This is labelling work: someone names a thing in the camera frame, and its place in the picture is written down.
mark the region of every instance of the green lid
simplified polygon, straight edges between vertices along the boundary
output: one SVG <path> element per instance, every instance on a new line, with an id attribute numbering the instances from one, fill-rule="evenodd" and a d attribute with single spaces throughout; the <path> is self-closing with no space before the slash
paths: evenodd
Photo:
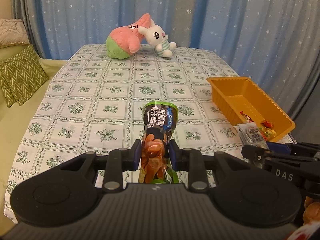
<path id="1" fill-rule="evenodd" d="M 144 109 L 150 105 L 163 105 L 163 106 L 170 106 L 170 107 L 174 108 L 177 111 L 177 120 L 178 120 L 179 110 L 175 104 L 170 103 L 170 102 L 164 102 L 164 101 L 151 101 L 143 107 L 143 112 L 144 112 Z"/>

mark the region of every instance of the chips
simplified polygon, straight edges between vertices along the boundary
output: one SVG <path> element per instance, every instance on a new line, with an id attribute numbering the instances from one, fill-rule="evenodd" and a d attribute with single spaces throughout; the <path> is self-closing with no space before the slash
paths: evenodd
<path id="1" fill-rule="evenodd" d="M 141 148 L 140 183 L 178 183 L 168 146 L 176 128 L 178 109 L 172 103 L 150 102 L 143 109 L 144 135 Z"/>

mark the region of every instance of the candy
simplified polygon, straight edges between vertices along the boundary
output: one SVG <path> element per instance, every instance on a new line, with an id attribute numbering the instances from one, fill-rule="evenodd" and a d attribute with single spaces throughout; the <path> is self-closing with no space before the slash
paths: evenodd
<path id="1" fill-rule="evenodd" d="M 271 140 L 276 136 L 276 131 L 273 130 L 273 124 L 267 120 L 261 122 L 262 127 L 259 127 L 259 130 L 266 141 Z"/>
<path id="2" fill-rule="evenodd" d="M 267 128 L 273 128 L 273 124 L 267 120 L 262 121 L 261 124 Z"/>
<path id="3" fill-rule="evenodd" d="M 240 114 L 246 119 L 247 122 L 253 122 L 250 116 L 248 116 L 247 114 L 244 114 L 243 111 L 241 111 Z"/>

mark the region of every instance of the tablecloth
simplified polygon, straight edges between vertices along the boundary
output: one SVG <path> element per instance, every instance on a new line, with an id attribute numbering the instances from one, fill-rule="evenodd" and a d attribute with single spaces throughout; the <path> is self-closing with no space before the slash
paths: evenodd
<path id="1" fill-rule="evenodd" d="M 5 195 L 6 216 L 16 222 L 10 194 L 17 184 L 86 151 L 106 155 L 131 147 L 143 136 L 142 108 L 152 100 L 170 101 L 179 109 L 172 136 L 180 148 L 204 155 L 224 151 L 238 158 L 241 141 L 212 102 L 207 77 L 238 76 L 214 52 L 177 47 L 161 58 L 149 45 L 126 60 L 106 56 L 104 44 L 84 45 L 52 79 L 23 136 Z M 292 142 L 289 136 L 281 142 Z M 139 170 L 123 173 L 124 184 L 138 181 Z M 187 173 L 178 173 L 187 182 Z M 214 186 L 208 171 L 209 183 Z M 96 186 L 102 184 L 99 172 Z"/>

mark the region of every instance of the pink starfish plush toy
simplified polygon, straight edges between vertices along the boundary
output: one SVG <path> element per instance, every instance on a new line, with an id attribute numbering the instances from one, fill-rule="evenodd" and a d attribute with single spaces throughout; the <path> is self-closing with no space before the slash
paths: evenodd
<path id="1" fill-rule="evenodd" d="M 114 29 L 106 40 L 107 56 L 111 58 L 127 58 L 140 49 L 144 36 L 138 27 L 150 27 L 150 14 L 145 13 L 135 23 Z"/>

